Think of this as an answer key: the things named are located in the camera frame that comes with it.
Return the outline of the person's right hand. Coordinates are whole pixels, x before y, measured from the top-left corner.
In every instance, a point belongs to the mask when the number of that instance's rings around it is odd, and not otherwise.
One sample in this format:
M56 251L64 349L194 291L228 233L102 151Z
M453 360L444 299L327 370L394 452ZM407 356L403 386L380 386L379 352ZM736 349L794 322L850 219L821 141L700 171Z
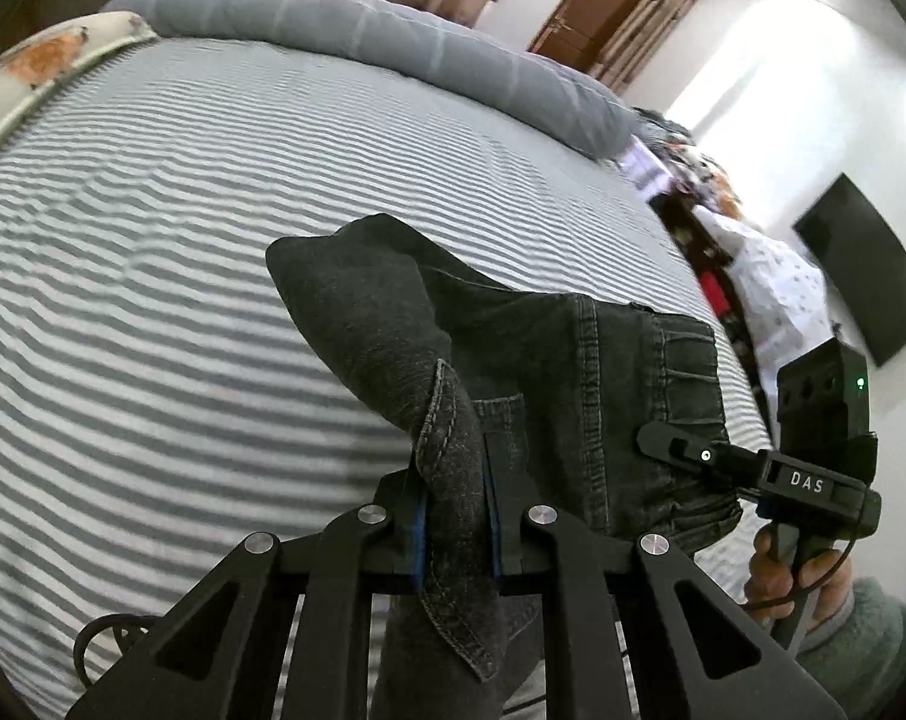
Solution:
M784 598L793 590L795 583L800 583L801 587L807 587L811 583L817 582L830 569L834 569L842 557L837 550L827 550L806 562L800 571L800 577L795 578L790 567L777 559L777 553L773 549L773 537L776 533L777 528L767 525L755 535L754 554L749 561L749 578L744 585L744 596L748 614L757 622L766 622L767 619L777 621L777 619L789 617L795 608L793 603L772 606L772 608L763 610L759 610L757 605L762 601ZM817 598L816 606L814 606L808 622L808 631L814 631L824 622L839 614L847 606L847 601L850 600L852 593L851 564L844 562L829 577L829 580L819 587L819 598Z

